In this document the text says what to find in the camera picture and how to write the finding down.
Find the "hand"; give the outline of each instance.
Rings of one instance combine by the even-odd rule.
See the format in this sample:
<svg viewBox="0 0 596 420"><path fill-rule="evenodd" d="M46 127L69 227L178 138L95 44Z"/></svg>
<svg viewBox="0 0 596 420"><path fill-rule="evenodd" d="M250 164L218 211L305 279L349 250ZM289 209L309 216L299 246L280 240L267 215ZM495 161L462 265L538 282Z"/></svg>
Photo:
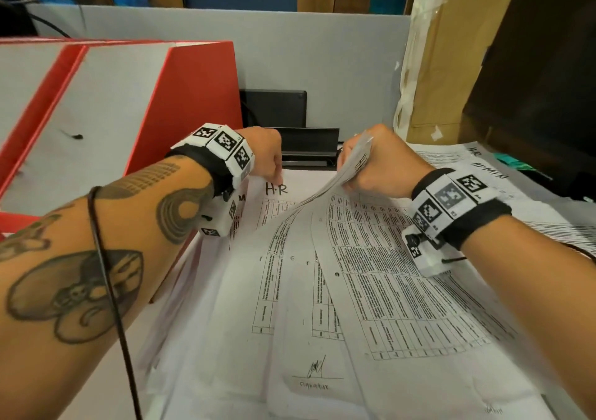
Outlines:
<svg viewBox="0 0 596 420"><path fill-rule="evenodd" d="M252 175L262 176L273 184L282 184L281 176L281 136L278 130L251 126L236 130L249 143L255 154L255 167Z"/></svg>
<svg viewBox="0 0 596 420"><path fill-rule="evenodd" d="M373 139L370 158L360 173L346 183L346 189L373 191L393 198L411 197L418 182L435 168L385 125L374 125L367 132ZM337 170L346 162L359 138L360 135L356 135L344 143L337 158Z"/></svg>

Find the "cubicle wall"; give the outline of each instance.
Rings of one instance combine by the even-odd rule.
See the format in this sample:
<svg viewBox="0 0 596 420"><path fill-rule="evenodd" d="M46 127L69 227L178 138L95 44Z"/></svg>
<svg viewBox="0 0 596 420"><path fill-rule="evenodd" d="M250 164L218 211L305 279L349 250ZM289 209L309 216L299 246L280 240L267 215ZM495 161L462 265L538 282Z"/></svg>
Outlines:
<svg viewBox="0 0 596 420"><path fill-rule="evenodd" d="M306 90L307 126L338 127L340 140L393 124L408 16L28 7L75 38L232 40L241 88Z"/></svg>

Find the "black wristband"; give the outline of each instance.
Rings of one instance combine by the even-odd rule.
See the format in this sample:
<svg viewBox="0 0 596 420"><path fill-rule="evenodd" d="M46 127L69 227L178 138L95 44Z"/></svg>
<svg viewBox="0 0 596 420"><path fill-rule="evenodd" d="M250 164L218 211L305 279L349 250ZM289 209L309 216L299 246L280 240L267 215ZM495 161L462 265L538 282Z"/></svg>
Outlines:
<svg viewBox="0 0 596 420"><path fill-rule="evenodd" d="M418 194L420 194L427 186L429 186L434 181L437 181L443 175L450 174L451 172L455 172L455 169L451 169L450 167L443 167L442 169L435 169L434 171L430 172L429 174L424 175L424 177L418 182L416 187L412 190L412 199L415 199Z"/></svg>
<svg viewBox="0 0 596 420"><path fill-rule="evenodd" d="M454 248L460 250L472 233L504 215L511 215L511 206L498 199L492 199L477 205L462 217L454 220L440 236Z"/></svg>
<svg viewBox="0 0 596 420"><path fill-rule="evenodd" d="M194 160L209 172L213 179L213 197L220 196L233 188L232 174L227 168L225 161L215 156L206 147L184 144L167 152L166 158L176 154L181 154Z"/></svg>

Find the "tape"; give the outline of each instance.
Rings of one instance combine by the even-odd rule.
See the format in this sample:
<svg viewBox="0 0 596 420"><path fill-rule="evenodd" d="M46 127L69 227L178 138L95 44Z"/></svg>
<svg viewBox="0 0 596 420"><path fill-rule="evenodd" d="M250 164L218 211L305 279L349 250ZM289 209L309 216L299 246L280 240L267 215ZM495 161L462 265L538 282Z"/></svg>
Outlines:
<svg viewBox="0 0 596 420"><path fill-rule="evenodd" d="M443 137L443 133L441 132L441 129L439 128L438 125L435 125L435 131L430 135L430 138L436 142L437 140L441 139Z"/></svg>
<svg viewBox="0 0 596 420"><path fill-rule="evenodd" d="M432 18L445 0L413 0L408 42L400 76L400 98L393 115L393 129L406 140L413 112L422 56Z"/></svg>

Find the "forearm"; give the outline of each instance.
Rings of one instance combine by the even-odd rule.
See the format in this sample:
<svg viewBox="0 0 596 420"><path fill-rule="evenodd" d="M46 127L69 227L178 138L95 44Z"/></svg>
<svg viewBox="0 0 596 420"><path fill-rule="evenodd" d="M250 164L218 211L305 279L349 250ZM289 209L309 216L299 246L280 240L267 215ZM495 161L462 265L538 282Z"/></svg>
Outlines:
<svg viewBox="0 0 596 420"><path fill-rule="evenodd" d="M475 231L462 251L596 416L596 267L512 217Z"/></svg>
<svg viewBox="0 0 596 420"><path fill-rule="evenodd" d="M168 158L98 193L101 237L125 325L163 280L212 194L208 172L186 157ZM0 293L3 416L55 418L117 338L86 198L0 243Z"/></svg>

